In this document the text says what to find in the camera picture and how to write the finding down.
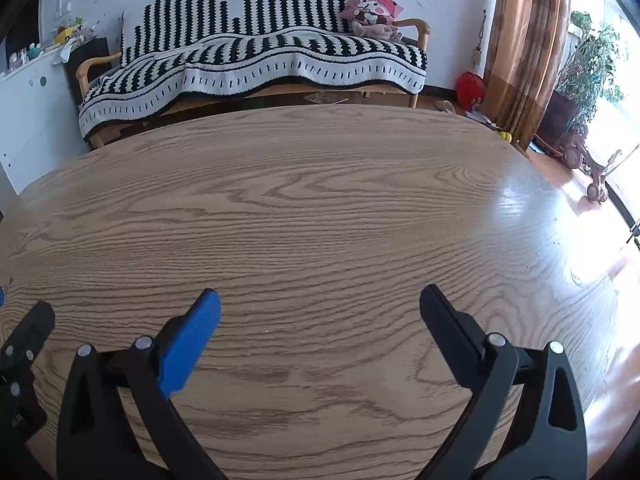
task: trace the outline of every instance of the red bag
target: red bag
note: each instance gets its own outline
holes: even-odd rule
[[[486,86],[479,75],[465,72],[456,82],[456,92],[460,107],[470,112],[474,104],[481,103],[484,99]]]

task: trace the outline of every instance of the curtain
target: curtain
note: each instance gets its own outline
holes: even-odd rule
[[[556,85],[571,0],[497,0],[484,69],[482,111],[531,142]]]

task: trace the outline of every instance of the slipper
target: slipper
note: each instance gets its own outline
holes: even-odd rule
[[[450,101],[436,101],[436,108],[441,112],[446,112],[447,114],[456,113],[456,109],[453,107]]]

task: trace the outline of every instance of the sofa leg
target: sofa leg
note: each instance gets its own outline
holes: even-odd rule
[[[102,141],[102,139],[100,138],[100,134],[93,134],[91,136],[91,145],[94,147],[94,149],[98,149],[98,148],[104,148],[104,142]]]

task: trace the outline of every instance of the cartoon character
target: cartoon character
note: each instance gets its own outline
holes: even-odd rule
[[[353,9],[353,19],[366,25],[387,25],[393,20],[391,15],[380,0],[358,0]]]

